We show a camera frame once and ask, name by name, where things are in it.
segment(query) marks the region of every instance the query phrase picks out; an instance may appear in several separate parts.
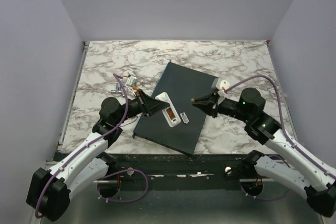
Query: gray wall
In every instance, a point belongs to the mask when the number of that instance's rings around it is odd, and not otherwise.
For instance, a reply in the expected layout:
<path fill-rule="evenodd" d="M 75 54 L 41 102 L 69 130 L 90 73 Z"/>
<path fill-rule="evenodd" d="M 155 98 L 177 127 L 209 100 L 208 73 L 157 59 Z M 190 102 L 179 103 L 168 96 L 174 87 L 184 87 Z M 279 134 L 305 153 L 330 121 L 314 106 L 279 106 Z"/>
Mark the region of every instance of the gray wall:
<path fill-rule="evenodd" d="M 299 140 L 334 167 L 335 18 L 335 0 L 294 0 L 270 44 Z"/>
<path fill-rule="evenodd" d="M 270 39 L 292 0 L 62 0 L 85 40 Z"/>
<path fill-rule="evenodd" d="M 0 223 L 29 223 L 33 172 L 55 151 L 82 40 L 61 0 L 0 0 Z"/>

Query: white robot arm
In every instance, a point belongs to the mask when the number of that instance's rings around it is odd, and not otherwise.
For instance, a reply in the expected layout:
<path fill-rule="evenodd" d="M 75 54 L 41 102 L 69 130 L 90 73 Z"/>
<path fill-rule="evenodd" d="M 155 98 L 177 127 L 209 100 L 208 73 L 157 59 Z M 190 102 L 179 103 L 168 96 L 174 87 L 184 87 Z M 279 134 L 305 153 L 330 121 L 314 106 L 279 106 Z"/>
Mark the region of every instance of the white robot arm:
<path fill-rule="evenodd" d="M 228 85 L 227 81 L 216 79 L 214 91 L 205 97 L 192 99 L 192 105 L 212 117 L 220 113 L 245 122 L 245 131 L 252 139 L 281 155 L 295 169 L 258 151 L 247 154 L 243 159 L 244 165 L 260 176 L 292 189 L 305 198 L 313 210 L 331 217 L 336 210 L 336 169 L 319 160 L 284 131 L 282 116 L 280 124 L 266 114 L 263 111 L 266 101 L 256 89 L 243 90 L 236 102 L 225 97 L 226 92 L 234 87 Z M 124 105 L 113 97 L 105 99 L 93 133 L 50 170 L 40 168 L 34 173 L 27 203 L 36 209 L 37 217 L 41 213 L 51 221 L 57 220 L 82 189 L 106 174 L 118 172 L 116 161 L 104 151 L 120 136 L 120 122 L 140 113 L 152 116 L 173 107 L 169 102 L 147 96 L 142 90 L 136 94 L 134 100 L 127 100 Z"/>
<path fill-rule="evenodd" d="M 227 81 L 217 78 L 212 86 L 214 91 L 205 97 L 192 99 L 193 105 L 214 118 L 224 114 L 245 122 L 244 129 L 252 139 L 281 155 L 295 169 L 257 151 L 248 154 L 245 161 L 254 167 L 257 174 L 280 182 L 307 199 L 316 212 L 331 217 L 336 210 L 336 169 L 319 160 L 285 131 L 280 102 L 281 123 L 263 111 L 266 101 L 254 88 L 245 88 L 238 102 L 226 97 L 232 88 L 260 77 L 272 83 L 279 102 L 275 83 L 267 76 L 257 75 L 232 87 Z"/>

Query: marble tabletop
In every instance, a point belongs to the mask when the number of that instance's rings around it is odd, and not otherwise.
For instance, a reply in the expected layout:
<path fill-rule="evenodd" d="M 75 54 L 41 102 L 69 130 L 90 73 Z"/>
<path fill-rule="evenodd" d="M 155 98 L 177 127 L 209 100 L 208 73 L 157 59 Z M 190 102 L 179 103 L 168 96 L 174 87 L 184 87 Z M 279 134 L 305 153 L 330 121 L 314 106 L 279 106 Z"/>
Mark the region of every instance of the marble tabletop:
<path fill-rule="evenodd" d="M 111 96 L 119 75 L 134 74 L 138 87 L 151 94 L 166 64 L 173 63 L 220 76 L 230 84 L 255 74 L 266 74 L 276 80 L 265 41 L 92 41 L 84 62 L 78 89 L 66 129 L 62 153 L 73 151 L 91 132 L 99 119 L 101 102 Z M 275 92 L 264 79 L 255 79 L 232 90 L 228 97 L 238 100 L 245 87 L 257 88 L 266 99 L 265 112 L 279 120 Z M 117 96 L 120 103 L 124 98 Z M 292 134 L 285 105 L 282 102 L 285 127 Z M 177 154 L 169 148 L 135 137 L 136 125 L 123 127 L 119 139 L 108 153 Z M 252 150 L 273 153 L 252 140 L 244 124 L 227 116 L 207 116 L 195 154 L 245 154 Z"/>

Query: purple cable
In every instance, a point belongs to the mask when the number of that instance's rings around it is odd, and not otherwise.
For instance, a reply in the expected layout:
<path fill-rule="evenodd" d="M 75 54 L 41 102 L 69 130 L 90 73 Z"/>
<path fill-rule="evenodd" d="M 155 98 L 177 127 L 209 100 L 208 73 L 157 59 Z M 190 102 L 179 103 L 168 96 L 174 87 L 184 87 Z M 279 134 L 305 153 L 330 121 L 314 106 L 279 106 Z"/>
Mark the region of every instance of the purple cable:
<path fill-rule="evenodd" d="M 102 139 L 103 137 L 111 134 L 113 131 L 115 131 L 122 123 L 123 121 L 125 120 L 126 116 L 127 116 L 127 112 L 128 112 L 128 98 L 127 98 L 127 92 L 126 92 L 126 89 L 124 87 L 124 84 L 119 80 L 121 79 L 122 77 L 117 75 L 117 74 L 113 74 L 113 76 L 115 77 L 115 79 L 117 80 L 117 82 L 119 82 L 120 86 L 121 86 L 121 89 L 123 91 L 123 93 L 125 94 L 125 112 L 124 112 L 124 115 L 122 116 L 120 122 L 113 128 L 111 129 L 110 131 L 106 132 L 105 134 L 97 137 L 96 139 L 92 140 L 91 142 L 88 143 L 87 146 L 83 146 L 81 149 L 79 149 L 78 151 L 76 151 L 73 156 L 71 158 L 69 158 L 62 166 L 61 168 L 65 168 L 72 160 L 74 160 L 75 157 L 78 156 L 78 154 L 80 154 L 83 150 L 85 150 L 86 148 L 88 148 L 90 145 L 94 144 L 95 142 L 97 142 L 98 140 Z M 61 172 L 61 170 L 57 170 L 52 176 L 51 178 L 48 180 L 48 182 L 46 183 L 46 185 L 44 186 L 38 200 L 37 200 L 37 204 L 36 204 L 36 208 L 35 208 L 35 217 L 37 219 L 40 219 L 43 217 L 43 215 L 39 215 L 38 214 L 38 210 L 40 208 L 40 205 L 41 205 L 41 202 L 42 202 L 42 199 L 43 199 L 43 196 L 44 194 L 46 193 L 49 185 L 51 184 L 51 182 L 54 180 L 54 178 Z"/>
<path fill-rule="evenodd" d="M 292 139 L 290 139 L 290 137 L 287 135 L 287 132 L 285 130 L 285 124 L 284 124 L 284 118 L 282 116 L 282 110 L 281 110 L 281 102 L 280 102 L 280 94 L 278 91 L 278 88 L 275 84 L 275 82 L 269 78 L 266 75 L 263 74 L 257 74 L 255 76 L 251 76 L 249 78 L 246 78 L 245 80 L 242 80 L 236 84 L 234 84 L 233 86 L 229 87 L 227 90 L 225 90 L 225 92 L 230 91 L 231 89 L 234 89 L 235 87 L 249 81 L 252 80 L 254 78 L 265 78 L 267 79 L 273 86 L 275 93 L 277 95 L 277 100 L 278 100 L 278 108 L 279 108 L 279 116 L 280 116 L 280 124 L 281 124 L 281 129 L 283 131 L 283 134 L 286 138 L 286 140 L 302 155 L 304 156 L 307 160 L 309 160 L 314 166 L 316 166 L 318 169 L 320 169 L 323 173 L 328 174 L 330 177 L 332 177 L 333 179 L 336 179 L 336 176 L 334 174 L 329 173 L 326 169 L 324 169 L 319 163 L 317 163 L 315 160 L 313 160 L 307 153 L 305 153 L 303 150 L 301 150 L 296 144 L 294 144 L 294 142 L 292 141 Z"/>
<path fill-rule="evenodd" d="M 271 157 L 279 157 L 288 167 L 290 167 L 289 166 L 289 164 L 284 160 L 284 158 L 283 157 L 281 157 L 280 155 L 276 155 L 276 154 L 271 154 L 271 155 L 268 155 L 268 157 L 269 158 L 271 158 Z M 252 195 L 250 195 L 250 194 L 248 194 L 245 190 L 244 190 L 244 188 L 243 188 L 243 186 L 242 185 L 240 185 L 240 188 L 241 188 L 241 190 L 243 191 L 243 193 L 246 195 L 246 196 L 248 196 L 248 197 L 250 197 L 250 198 L 253 198 L 253 199 L 258 199 L 258 200 L 263 200 L 263 201 L 275 201 L 275 200 L 280 200 L 280 199 L 283 199 L 283 198 L 285 198 L 288 194 L 289 194 L 289 192 L 290 192 L 290 189 L 288 189 L 283 195 L 281 195 L 281 196 L 279 196 L 279 197 L 276 197 L 276 198 L 262 198 L 262 197 L 255 197 L 255 196 L 252 196 Z"/>
<path fill-rule="evenodd" d="M 120 170 L 116 173 L 112 173 L 112 174 L 109 174 L 105 177 L 102 177 L 102 178 L 109 178 L 109 177 L 112 177 L 112 176 L 115 176 L 115 175 L 118 175 L 118 174 L 121 174 L 121 173 L 125 173 L 125 172 L 128 172 L 128 171 L 134 171 L 134 172 L 137 172 L 137 173 L 140 173 L 146 180 L 146 187 L 145 187 L 145 190 L 143 191 L 143 193 L 138 197 L 138 198 L 135 198 L 135 199 L 127 199 L 127 200 L 118 200 L 118 199 L 109 199 L 109 198 L 104 198 L 103 196 L 100 195 L 100 188 L 97 187 L 97 192 L 99 194 L 99 196 L 101 198 L 103 198 L 104 200 L 108 200 L 110 202 L 119 202 L 119 203 L 132 203 L 132 202 L 136 202 L 138 201 L 139 199 L 142 199 L 148 192 L 148 186 L 149 186 L 149 182 L 148 182 L 148 179 L 147 179 L 147 176 L 144 172 L 140 171 L 140 170 L 137 170 L 137 169 L 126 169 L 126 170 Z"/>

